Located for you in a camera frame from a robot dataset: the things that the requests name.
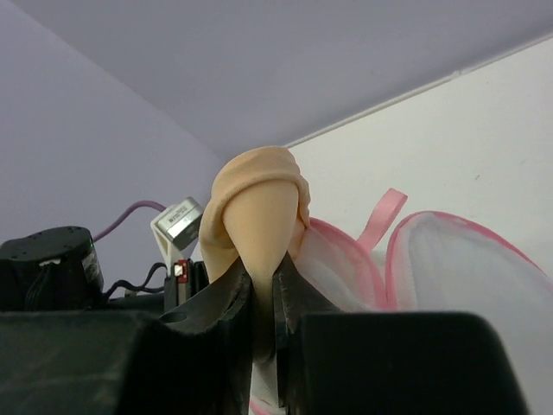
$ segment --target lavender wall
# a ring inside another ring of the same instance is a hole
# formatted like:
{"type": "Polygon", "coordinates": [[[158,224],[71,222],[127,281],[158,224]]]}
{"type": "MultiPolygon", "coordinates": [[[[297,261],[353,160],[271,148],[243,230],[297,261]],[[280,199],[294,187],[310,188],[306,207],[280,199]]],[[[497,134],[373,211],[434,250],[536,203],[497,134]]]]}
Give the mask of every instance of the lavender wall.
{"type": "Polygon", "coordinates": [[[551,0],[12,0],[223,157],[553,31],[551,0]]]}
{"type": "MultiPolygon", "coordinates": [[[[4,0],[0,39],[0,243],[96,233],[140,199],[207,201],[222,162],[166,114],[4,0]]],[[[161,259],[155,215],[136,211],[98,243],[108,283],[142,282],[161,259]]]]}

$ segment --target white mesh fabric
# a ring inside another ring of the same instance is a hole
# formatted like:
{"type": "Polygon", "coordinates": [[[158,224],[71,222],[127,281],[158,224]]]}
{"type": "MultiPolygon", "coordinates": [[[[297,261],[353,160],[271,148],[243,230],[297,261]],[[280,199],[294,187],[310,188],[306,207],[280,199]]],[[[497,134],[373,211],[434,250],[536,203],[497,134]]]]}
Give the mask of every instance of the white mesh fabric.
{"type": "Polygon", "coordinates": [[[338,246],[313,228],[303,235],[296,269],[326,299],[346,312],[371,310],[357,290],[356,267],[338,246]]]}
{"type": "Polygon", "coordinates": [[[455,217],[414,215],[387,258],[401,308],[462,310],[498,331],[533,413],[553,410],[553,290],[534,264],[455,217]]]}

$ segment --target white wall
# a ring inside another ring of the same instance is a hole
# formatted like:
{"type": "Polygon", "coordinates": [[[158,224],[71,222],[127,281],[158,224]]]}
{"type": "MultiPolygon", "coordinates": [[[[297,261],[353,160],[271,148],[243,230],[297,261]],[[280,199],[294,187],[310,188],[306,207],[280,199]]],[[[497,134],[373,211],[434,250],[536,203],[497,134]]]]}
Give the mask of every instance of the white wall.
{"type": "Polygon", "coordinates": [[[551,0],[12,0],[228,158],[553,32],[551,0]]]}
{"type": "Polygon", "coordinates": [[[477,221],[553,276],[552,108],[550,40],[292,152],[312,215],[352,236],[393,187],[410,197],[400,217],[432,209],[477,221]]]}
{"type": "MultiPolygon", "coordinates": [[[[206,146],[5,0],[0,39],[0,243],[97,233],[140,199],[207,201],[222,162],[206,146]]],[[[161,259],[155,215],[136,211],[98,243],[108,284],[142,282],[161,259]]]]}

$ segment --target pink trim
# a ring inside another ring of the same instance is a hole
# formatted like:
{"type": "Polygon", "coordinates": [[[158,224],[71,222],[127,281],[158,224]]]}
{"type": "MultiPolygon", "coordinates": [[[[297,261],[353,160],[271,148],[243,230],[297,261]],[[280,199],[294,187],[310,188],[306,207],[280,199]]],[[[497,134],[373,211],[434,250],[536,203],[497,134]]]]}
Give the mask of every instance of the pink trim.
{"type": "Polygon", "coordinates": [[[258,404],[250,399],[250,409],[255,415],[270,415],[267,411],[261,409],[258,404]]]}
{"type": "Polygon", "coordinates": [[[359,293],[366,303],[371,303],[371,299],[374,297],[376,307],[381,310],[388,310],[391,303],[389,295],[386,292],[385,281],[380,277],[380,272],[371,259],[371,252],[386,232],[388,232],[388,229],[397,218],[406,201],[407,195],[394,188],[389,188],[380,198],[377,206],[372,210],[365,229],[357,240],[323,220],[311,218],[311,226],[313,228],[318,228],[322,233],[329,232],[336,238],[341,239],[343,246],[347,247],[342,247],[342,251],[353,264],[357,261],[355,258],[352,258],[349,249],[353,249],[361,258],[365,259],[369,267],[372,286],[367,281],[365,272],[358,267],[357,286],[359,293]]]}
{"type": "MultiPolygon", "coordinates": [[[[437,211],[433,211],[433,210],[425,210],[425,211],[422,211],[422,212],[416,212],[414,214],[410,214],[405,219],[403,219],[401,222],[399,222],[399,224],[397,225],[397,227],[394,229],[393,233],[391,234],[390,240],[388,242],[388,248],[386,249],[386,266],[385,266],[385,285],[386,285],[386,289],[387,289],[386,295],[387,295],[388,303],[392,308],[397,307],[396,279],[395,279],[395,276],[393,275],[393,270],[392,270],[392,266],[391,266],[391,264],[392,264],[391,259],[395,255],[395,250],[396,250],[396,246],[397,246],[397,244],[396,244],[397,237],[399,236],[399,233],[401,232],[402,228],[407,224],[407,222],[409,222],[411,219],[418,216],[419,214],[433,214],[436,217],[438,217],[440,219],[444,219],[444,220],[460,220],[465,227],[468,227],[468,229],[470,229],[472,231],[475,231],[475,232],[483,235],[484,237],[486,237],[488,239],[492,239],[492,240],[498,242],[500,245],[502,245],[503,247],[509,249],[510,251],[515,252],[522,259],[524,259],[528,263],[534,265],[536,268],[538,268],[539,271],[543,272],[542,269],[539,266],[536,265],[536,263],[534,263],[526,255],[524,255],[524,253],[522,251],[520,251],[516,246],[511,244],[506,239],[501,238],[494,231],[488,229],[487,227],[483,227],[482,225],[480,225],[476,222],[472,222],[470,220],[461,218],[460,216],[457,216],[457,215],[454,215],[454,214],[447,214],[445,212],[437,212],[437,211]]],[[[550,284],[551,289],[553,290],[553,283],[551,283],[551,282],[548,282],[548,283],[550,284]]]]}

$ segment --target white ceiling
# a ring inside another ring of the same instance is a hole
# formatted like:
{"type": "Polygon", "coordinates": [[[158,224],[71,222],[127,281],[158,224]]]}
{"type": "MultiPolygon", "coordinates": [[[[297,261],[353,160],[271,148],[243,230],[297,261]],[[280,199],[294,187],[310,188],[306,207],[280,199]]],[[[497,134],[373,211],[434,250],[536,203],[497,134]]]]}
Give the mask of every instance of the white ceiling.
{"type": "Polygon", "coordinates": [[[553,31],[551,0],[13,3],[225,158],[553,31]]]}

